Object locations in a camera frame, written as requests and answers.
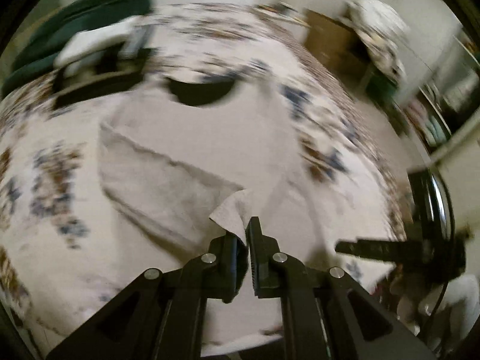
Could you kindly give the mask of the beige small garment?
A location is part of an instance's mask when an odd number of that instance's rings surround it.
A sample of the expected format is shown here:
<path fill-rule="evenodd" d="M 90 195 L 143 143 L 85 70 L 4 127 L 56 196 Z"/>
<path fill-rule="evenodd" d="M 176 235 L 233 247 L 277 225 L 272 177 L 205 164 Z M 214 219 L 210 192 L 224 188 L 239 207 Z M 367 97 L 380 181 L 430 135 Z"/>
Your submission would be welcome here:
<path fill-rule="evenodd" d="M 264 82 L 188 106 L 159 85 L 134 91 L 100 124 L 101 184 L 124 258 L 183 262 L 251 217 L 290 254 L 326 249 L 286 106 Z"/>

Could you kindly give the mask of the white crumpled clothes pile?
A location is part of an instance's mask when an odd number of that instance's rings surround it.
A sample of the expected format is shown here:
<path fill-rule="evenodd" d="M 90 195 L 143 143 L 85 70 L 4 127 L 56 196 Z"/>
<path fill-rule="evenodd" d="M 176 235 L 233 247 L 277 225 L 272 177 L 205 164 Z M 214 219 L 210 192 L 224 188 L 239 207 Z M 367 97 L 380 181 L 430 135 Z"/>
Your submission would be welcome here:
<path fill-rule="evenodd" d="M 399 44 L 408 38 L 409 27 L 398 12 L 380 0 L 346 2 L 346 12 L 373 65 L 395 84 L 406 77 Z"/>

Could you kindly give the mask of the black white folded clothes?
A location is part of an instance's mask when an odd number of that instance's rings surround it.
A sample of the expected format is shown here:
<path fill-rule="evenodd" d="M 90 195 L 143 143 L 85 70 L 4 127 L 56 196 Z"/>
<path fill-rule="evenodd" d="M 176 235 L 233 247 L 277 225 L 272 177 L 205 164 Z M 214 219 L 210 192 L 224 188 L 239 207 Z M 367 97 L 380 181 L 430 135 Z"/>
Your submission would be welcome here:
<path fill-rule="evenodd" d="M 54 61 L 55 111 L 131 89 L 143 80 L 155 30 L 144 16 L 74 35 Z"/>

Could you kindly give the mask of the floral white bed blanket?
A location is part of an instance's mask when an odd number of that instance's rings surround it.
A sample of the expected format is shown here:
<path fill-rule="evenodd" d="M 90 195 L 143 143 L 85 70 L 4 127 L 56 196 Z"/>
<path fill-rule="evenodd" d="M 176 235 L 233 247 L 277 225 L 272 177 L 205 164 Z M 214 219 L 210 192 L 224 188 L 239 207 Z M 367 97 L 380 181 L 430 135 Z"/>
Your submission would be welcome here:
<path fill-rule="evenodd" d="M 289 254 L 373 291 L 391 264 L 340 239 L 404 238 L 390 169 L 338 80 L 251 10 L 159 8 L 124 92 L 57 107 L 58 72 L 1 101 L 1 303 L 46 356 L 149 267 L 259 217 Z"/>

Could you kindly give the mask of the brown wooden cabinet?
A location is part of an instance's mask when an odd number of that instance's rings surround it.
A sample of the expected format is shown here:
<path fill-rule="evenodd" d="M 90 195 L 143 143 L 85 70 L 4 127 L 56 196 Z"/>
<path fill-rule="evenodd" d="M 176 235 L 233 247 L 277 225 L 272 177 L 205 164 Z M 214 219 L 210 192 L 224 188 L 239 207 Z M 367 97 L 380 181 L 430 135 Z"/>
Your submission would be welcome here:
<path fill-rule="evenodd" d="M 306 10 L 306 20 L 305 48 L 333 74 L 360 81 L 371 58 L 355 30 L 314 10 Z"/>

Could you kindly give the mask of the dark green pillow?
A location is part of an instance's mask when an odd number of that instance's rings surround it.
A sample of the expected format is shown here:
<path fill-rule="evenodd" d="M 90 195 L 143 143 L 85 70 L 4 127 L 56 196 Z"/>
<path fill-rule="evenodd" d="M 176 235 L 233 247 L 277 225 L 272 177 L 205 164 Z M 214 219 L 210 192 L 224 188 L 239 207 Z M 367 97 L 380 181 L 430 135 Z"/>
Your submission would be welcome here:
<path fill-rule="evenodd" d="M 55 58 L 75 34 L 147 15 L 152 9 L 152 0 L 76 0 L 67 5 L 43 23 L 16 56 L 1 98 L 53 71 Z"/>

